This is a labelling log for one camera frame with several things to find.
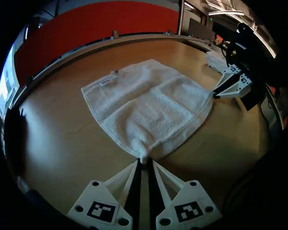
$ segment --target towel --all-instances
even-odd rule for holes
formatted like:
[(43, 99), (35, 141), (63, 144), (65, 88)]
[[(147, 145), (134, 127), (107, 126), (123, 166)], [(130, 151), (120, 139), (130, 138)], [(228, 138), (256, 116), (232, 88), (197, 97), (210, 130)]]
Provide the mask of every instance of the towel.
[(143, 164), (178, 148), (213, 103), (211, 91), (152, 59), (112, 71), (81, 91), (103, 130)]
[(206, 61), (208, 66), (220, 72), (221, 74), (228, 68), (226, 59), (222, 54), (215, 51), (209, 51), (206, 53)]

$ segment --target red panel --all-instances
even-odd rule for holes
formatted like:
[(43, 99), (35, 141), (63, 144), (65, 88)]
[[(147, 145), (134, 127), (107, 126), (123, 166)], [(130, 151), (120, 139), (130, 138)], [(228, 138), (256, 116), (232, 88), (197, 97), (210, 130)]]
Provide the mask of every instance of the red panel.
[(32, 34), (15, 54), (19, 84), (86, 43), (119, 34), (177, 31), (179, 13), (143, 2), (101, 2), (61, 14)]

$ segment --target wooden table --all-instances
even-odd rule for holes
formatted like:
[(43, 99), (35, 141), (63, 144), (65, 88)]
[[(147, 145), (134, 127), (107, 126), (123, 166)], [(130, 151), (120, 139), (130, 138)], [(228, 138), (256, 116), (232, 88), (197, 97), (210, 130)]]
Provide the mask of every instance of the wooden table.
[[(24, 179), (62, 213), (90, 180), (105, 181), (135, 160), (99, 127), (81, 88), (148, 59), (209, 90), (221, 77), (195, 48), (171, 40), (145, 41), (106, 49), (60, 69), (22, 104), (28, 122)], [(239, 99), (219, 99), (196, 133), (159, 162), (185, 181), (199, 180), (221, 207), (230, 184), (266, 153), (267, 136), (257, 106), (247, 112)]]

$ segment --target white plastic bracket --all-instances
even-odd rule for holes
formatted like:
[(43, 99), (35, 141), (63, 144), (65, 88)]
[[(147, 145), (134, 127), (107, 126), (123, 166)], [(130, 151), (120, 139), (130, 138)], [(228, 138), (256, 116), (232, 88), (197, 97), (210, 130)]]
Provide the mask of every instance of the white plastic bracket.
[[(88, 228), (132, 229), (132, 217), (123, 207), (136, 167), (137, 161), (104, 183), (91, 181), (68, 212), (68, 216)], [(112, 194), (124, 183), (125, 186), (117, 201)]]
[[(203, 228), (222, 217), (198, 181), (184, 182), (153, 161), (153, 167), (165, 209), (156, 218), (157, 230)], [(170, 199), (164, 182), (178, 192)]]
[(219, 98), (232, 98), (232, 97), (244, 97), (247, 95), (251, 90), (252, 81), (248, 78), (247, 75), (241, 72), (241, 70), (236, 65), (231, 65), (228, 67), (221, 79), (219, 80), (218, 84), (214, 88), (217, 89), (218, 87), (226, 84), (230, 78), (232, 78), (236, 74), (240, 74), (239, 80), (228, 87), (227, 89), (223, 90), (222, 92), (216, 94)]

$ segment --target towel label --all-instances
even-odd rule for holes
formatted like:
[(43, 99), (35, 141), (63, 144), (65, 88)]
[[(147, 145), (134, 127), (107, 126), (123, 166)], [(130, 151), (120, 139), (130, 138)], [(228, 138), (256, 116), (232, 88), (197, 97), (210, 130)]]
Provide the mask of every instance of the towel label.
[(109, 78), (107, 78), (107, 79), (104, 79), (103, 81), (101, 81), (101, 82), (99, 82), (99, 85), (101, 86), (101, 87), (103, 87), (103, 86), (105, 86), (105, 85), (108, 85), (108, 84), (110, 84), (115, 78), (117, 78), (118, 76), (116, 76), (116, 75), (114, 75), (114, 76), (111, 76), (111, 77), (109, 77)]

